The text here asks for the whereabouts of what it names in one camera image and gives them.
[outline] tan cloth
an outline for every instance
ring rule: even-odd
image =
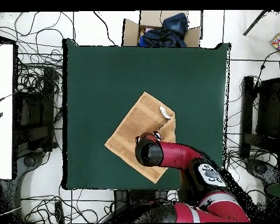
[[[115,133],[108,139],[105,146],[139,173],[154,183],[161,178],[166,168],[145,167],[138,163],[135,156],[135,137],[144,132],[158,131],[167,119],[160,111],[160,106],[166,109],[171,119],[159,130],[164,142],[175,142],[175,113],[153,96],[144,92],[136,104],[117,127]]]

